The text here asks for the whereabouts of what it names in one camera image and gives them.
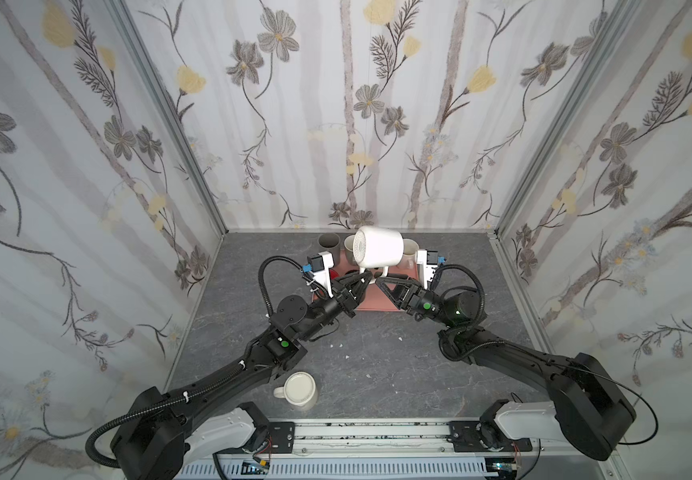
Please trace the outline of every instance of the cup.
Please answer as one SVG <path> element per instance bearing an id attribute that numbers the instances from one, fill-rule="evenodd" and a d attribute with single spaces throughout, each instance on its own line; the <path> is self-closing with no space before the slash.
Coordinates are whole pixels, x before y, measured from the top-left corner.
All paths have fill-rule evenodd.
<path id="1" fill-rule="evenodd" d="M 333 255 L 333 266 L 341 262 L 341 237 L 338 234 L 322 234 L 319 236 L 319 251 L 327 251 Z"/>
<path id="2" fill-rule="evenodd" d="M 402 235 L 387 228 L 362 226 L 353 239 L 353 258 L 357 261 L 360 272 L 368 268 L 382 268 L 381 276 L 386 276 L 389 266 L 402 260 L 403 251 Z"/>
<path id="3" fill-rule="evenodd" d="M 404 243 L 402 260 L 397 266 L 404 270 L 411 270 L 415 268 L 415 255 L 417 255 L 419 248 L 418 243 L 415 240 L 410 240 L 409 238 L 403 239 L 402 242 Z"/>
<path id="4" fill-rule="evenodd" d="M 346 250 L 346 262 L 349 265 L 356 265 L 357 261 L 353 259 L 353 239 L 356 235 L 349 235 L 343 241 L 343 248 Z"/>
<path id="5" fill-rule="evenodd" d="M 301 412 L 311 409 L 319 399 L 319 389 L 313 377 L 306 372 L 295 372 L 284 382 L 284 386 L 274 389 L 274 396 L 284 398 Z"/>

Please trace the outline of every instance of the robotic arm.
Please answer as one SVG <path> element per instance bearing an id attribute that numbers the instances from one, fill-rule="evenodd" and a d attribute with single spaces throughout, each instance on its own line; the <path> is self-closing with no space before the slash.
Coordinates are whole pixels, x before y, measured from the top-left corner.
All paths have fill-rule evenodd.
<path id="1" fill-rule="evenodd" d="M 605 380 L 608 374 L 599 362 L 584 353 L 574 359 L 549 355 L 493 335 L 479 326 L 486 313 L 484 289 L 476 276 L 465 266 L 439 266 L 444 260 L 436 252 L 420 250 L 418 255 L 428 260 L 418 262 L 424 273 L 421 282 L 391 274 L 376 280 L 394 305 L 418 321 L 431 319 L 446 327 L 438 335 L 439 349 L 448 360 L 498 370 L 546 392 L 552 400 L 538 404 L 498 400 L 480 418 L 476 438 L 468 441 L 496 450 L 511 439 L 566 439 L 586 456 L 607 459 L 636 415 L 620 389 Z M 310 265 L 331 266 L 328 256 L 313 257 Z M 307 303 L 300 296 L 287 296 L 274 312 L 263 283 L 264 267 L 273 260 L 294 264 L 315 286 L 319 298 Z M 322 269 L 306 267 L 286 257 L 264 261 L 259 283 L 269 327 L 247 344 L 242 356 L 198 382 L 166 393 L 155 387 L 141 393 L 126 415 L 87 438 L 88 456 L 101 465 L 121 468 L 129 480 L 164 480 L 177 475 L 185 460 L 188 463 L 227 448 L 256 452 L 270 442 L 269 421 L 255 404 L 241 404 L 223 416 L 213 417 L 212 413 L 231 398 L 293 369 L 307 352 L 301 342 L 341 313 L 353 317 L 373 278 L 370 271 L 353 273 L 335 280 L 326 278 L 325 286 L 317 281 L 325 281 L 322 274 L 316 275 Z M 437 294 L 434 290 L 446 270 L 463 271 L 475 287 L 454 287 Z M 461 291 L 447 295 L 454 290 Z M 115 460 L 99 453 L 95 444 L 117 426 L 111 440 Z"/>

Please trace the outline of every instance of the gray tabletop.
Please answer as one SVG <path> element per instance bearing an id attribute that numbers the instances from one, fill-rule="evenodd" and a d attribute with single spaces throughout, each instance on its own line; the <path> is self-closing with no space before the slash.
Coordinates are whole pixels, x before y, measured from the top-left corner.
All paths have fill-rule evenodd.
<path id="1" fill-rule="evenodd" d="M 436 249 L 449 263 L 463 264 L 481 280 L 486 293 L 483 325 L 506 340 L 530 345 L 522 318 L 506 286 L 485 234 L 406 234 L 421 248 Z M 317 252 L 318 234 L 229 234 L 217 255 L 205 294 L 188 333 L 172 386 L 192 382 L 241 355 L 245 344 L 267 326 L 257 286 L 257 268 L 268 256 L 285 255 L 305 263 Z M 290 265 L 266 269 L 271 301 L 307 288 Z M 470 284 L 462 273 L 444 274 L 439 291 Z M 246 393 L 227 406 L 253 401 L 269 418 L 389 418 L 478 416 L 497 398 L 515 392 L 525 402 L 542 393 L 495 370 L 449 362 L 437 347 L 441 325 L 416 322 L 404 312 L 341 315 L 332 335 L 305 343 L 308 354 L 293 369 L 312 374 L 319 401 L 308 412 L 294 411 L 274 398 L 287 375 Z M 332 329 L 326 326 L 322 332 Z"/>

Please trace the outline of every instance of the floral wallpaper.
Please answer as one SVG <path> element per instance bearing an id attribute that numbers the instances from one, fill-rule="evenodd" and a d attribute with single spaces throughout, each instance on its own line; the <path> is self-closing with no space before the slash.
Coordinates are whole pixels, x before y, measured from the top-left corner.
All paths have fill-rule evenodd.
<path id="1" fill-rule="evenodd" d="M 631 475 L 692 477 L 692 0 L 643 2 L 501 240 L 554 348 L 656 409 Z"/>
<path id="2" fill-rule="evenodd" d="M 196 307 L 219 237 L 145 92 L 102 4 L 0 0 L 0 478 L 108 476 L 86 434 Z"/>
<path id="3" fill-rule="evenodd" d="M 495 228 L 614 7 L 127 5 L 229 227 L 288 229 Z"/>

